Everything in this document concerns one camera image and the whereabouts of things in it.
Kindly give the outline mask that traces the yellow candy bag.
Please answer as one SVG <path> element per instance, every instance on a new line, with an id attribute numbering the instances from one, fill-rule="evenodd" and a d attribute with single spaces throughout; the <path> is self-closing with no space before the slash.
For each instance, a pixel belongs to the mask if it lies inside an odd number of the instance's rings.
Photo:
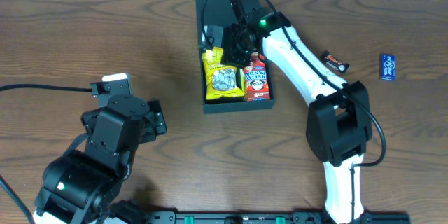
<path id="1" fill-rule="evenodd" d="M 202 55 L 202 63 L 205 71 L 207 101 L 221 98 L 242 98 L 244 91 L 242 82 L 237 80 L 241 71 L 235 66 L 220 63 L 220 56 L 207 57 Z"/>

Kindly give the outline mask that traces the red Hello Panda box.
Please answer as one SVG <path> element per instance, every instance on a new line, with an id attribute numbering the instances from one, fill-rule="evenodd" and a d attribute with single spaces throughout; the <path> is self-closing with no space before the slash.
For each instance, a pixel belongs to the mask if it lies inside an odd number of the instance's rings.
<path id="1" fill-rule="evenodd" d="M 266 63 L 258 52 L 251 54 L 249 65 L 243 69 L 245 101 L 270 100 Z"/>

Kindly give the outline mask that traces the green Pretz snack box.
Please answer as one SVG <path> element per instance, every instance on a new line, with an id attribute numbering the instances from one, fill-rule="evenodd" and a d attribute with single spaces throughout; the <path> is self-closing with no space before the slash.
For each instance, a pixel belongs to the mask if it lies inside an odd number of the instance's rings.
<path id="1" fill-rule="evenodd" d="M 244 81 L 245 81 L 244 70 L 239 68 L 239 84 L 242 91 L 244 91 L 245 88 Z"/>

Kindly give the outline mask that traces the black gift box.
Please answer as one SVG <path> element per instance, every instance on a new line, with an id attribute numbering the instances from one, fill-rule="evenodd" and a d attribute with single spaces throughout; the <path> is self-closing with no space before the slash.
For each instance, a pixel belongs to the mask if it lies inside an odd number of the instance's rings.
<path id="1" fill-rule="evenodd" d="M 195 0 L 197 12 L 197 42 L 199 48 L 199 56 L 202 56 L 204 42 L 202 41 L 202 29 L 200 27 L 200 15 L 204 0 Z M 208 0 L 204 15 L 205 25 L 216 25 L 228 27 L 237 22 L 235 14 L 232 10 L 230 0 Z M 205 114 L 224 113 L 236 111 L 252 111 L 260 109 L 271 109 L 275 103 L 274 81 L 270 73 L 271 64 L 267 64 L 267 80 L 269 83 L 270 100 L 262 101 L 244 101 L 242 98 L 221 98 L 217 100 L 207 101 L 205 71 L 202 59 L 199 59 L 201 68 L 202 81 L 202 106 Z"/>

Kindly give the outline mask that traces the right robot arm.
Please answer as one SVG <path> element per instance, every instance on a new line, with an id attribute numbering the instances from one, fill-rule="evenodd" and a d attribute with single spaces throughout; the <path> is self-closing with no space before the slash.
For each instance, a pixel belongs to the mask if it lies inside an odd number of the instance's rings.
<path id="1" fill-rule="evenodd" d="M 326 69 L 283 13 L 256 0 L 230 5 L 237 20 L 230 30 L 230 61 L 244 66 L 249 53 L 261 53 L 294 84 L 309 108 L 308 144 L 324 166 L 325 211 L 334 223 L 354 223 L 364 212 L 359 169 L 372 138 L 366 87 Z"/>

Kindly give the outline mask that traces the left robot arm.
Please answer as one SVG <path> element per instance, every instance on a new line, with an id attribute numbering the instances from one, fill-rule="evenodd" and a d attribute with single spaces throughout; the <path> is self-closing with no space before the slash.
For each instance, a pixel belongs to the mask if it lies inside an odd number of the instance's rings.
<path id="1" fill-rule="evenodd" d="M 104 76 L 90 87 L 99 106 L 81 115 L 85 133 L 45 168 L 35 223 L 103 223 L 139 145 L 167 131 L 159 101 L 135 97 L 128 74 Z"/>

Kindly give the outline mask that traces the yellow plastic canister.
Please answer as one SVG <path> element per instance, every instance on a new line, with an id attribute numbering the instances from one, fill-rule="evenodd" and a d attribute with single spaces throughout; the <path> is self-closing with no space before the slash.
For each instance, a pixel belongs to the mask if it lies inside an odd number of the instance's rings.
<path id="1" fill-rule="evenodd" d="M 202 61 L 207 64 L 220 64 L 224 49 L 214 47 L 213 49 L 206 49 L 202 54 Z"/>

